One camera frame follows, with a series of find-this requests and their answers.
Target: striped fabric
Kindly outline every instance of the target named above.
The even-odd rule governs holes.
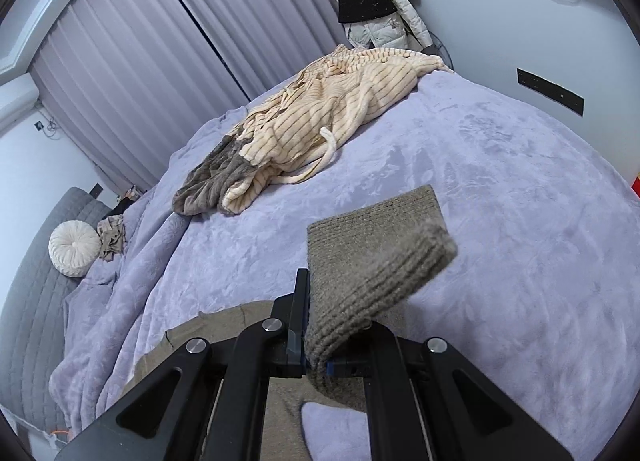
[[[174,210],[194,214],[217,205],[239,214],[268,184],[311,178],[358,127],[408,95],[418,78],[434,69],[449,70],[438,56],[338,46],[227,133],[189,174]],[[283,175],[312,162],[295,176]]]

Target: white puffer jacket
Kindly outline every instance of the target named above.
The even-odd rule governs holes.
[[[344,25],[344,32],[354,47],[369,48],[373,44],[376,48],[420,51],[433,44],[427,27],[412,4],[408,0],[392,1],[397,12],[372,21]],[[407,33],[404,23],[411,33]]]

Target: lavender fleece blanket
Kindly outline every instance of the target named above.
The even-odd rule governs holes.
[[[175,152],[125,213],[124,257],[97,261],[66,301],[50,391],[75,433],[165,330],[289,293],[308,224],[431,184],[459,255],[408,301],[405,335],[448,339],[577,461],[596,457],[640,387],[640,202],[606,160],[534,107],[436,71],[313,179],[270,186],[239,216],[172,213],[245,114]],[[303,424],[316,461],[368,459],[364,415],[307,404]]]

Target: metal screw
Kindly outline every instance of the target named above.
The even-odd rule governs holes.
[[[207,343],[202,338],[192,338],[187,342],[187,351],[192,354],[201,353],[206,345]]]
[[[282,327],[282,320],[279,318],[268,318],[262,323],[262,329],[265,331],[278,331]]]
[[[447,350],[447,343],[442,338],[430,338],[427,347],[432,353],[443,353]]]

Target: wall outlet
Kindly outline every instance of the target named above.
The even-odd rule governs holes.
[[[584,98],[558,84],[549,82],[549,80],[545,80],[542,77],[529,73],[528,71],[523,71],[522,69],[518,69],[518,83],[543,94],[547,98],[560,102],[580,116],[584,113]]]

